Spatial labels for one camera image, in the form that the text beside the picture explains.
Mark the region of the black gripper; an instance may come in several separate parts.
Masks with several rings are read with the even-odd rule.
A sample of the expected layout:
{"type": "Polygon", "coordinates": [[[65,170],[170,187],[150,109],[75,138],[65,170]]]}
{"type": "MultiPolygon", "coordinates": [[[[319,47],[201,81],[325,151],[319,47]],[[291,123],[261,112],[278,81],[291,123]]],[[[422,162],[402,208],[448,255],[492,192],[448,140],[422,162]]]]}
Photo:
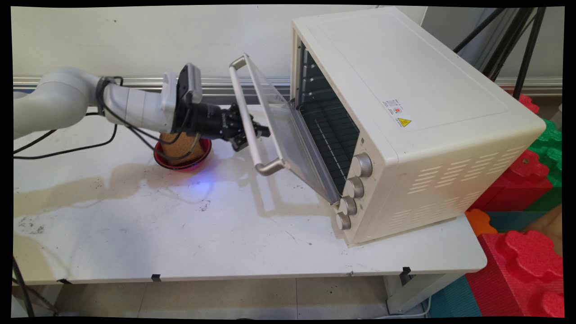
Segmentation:
{"type": "MultiPolygon", "coordinates": [[[[243,130],[243,122],[236,103],[224,109],[219,105],[199,103],[180,103],[175,108],[173,133],[185,132],[187,135],[200,134],[201,138],[221,139],[230,142],[235,152],[248,147],[243,130]]],[[[255,137],[268,138],[271,131],[251,118],[255,137]]]]}

